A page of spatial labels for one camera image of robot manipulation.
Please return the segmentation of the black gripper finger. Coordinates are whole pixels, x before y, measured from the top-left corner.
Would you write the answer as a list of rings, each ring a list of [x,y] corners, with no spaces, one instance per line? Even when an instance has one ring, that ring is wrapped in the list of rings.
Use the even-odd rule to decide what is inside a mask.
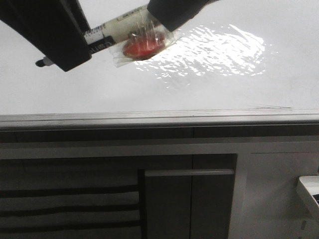
[[[147,10],[167,30],[175,31],[215,0],[151,0]]]
[[[65,72],[91,59],[77,0],[2,0],[0,19]]]

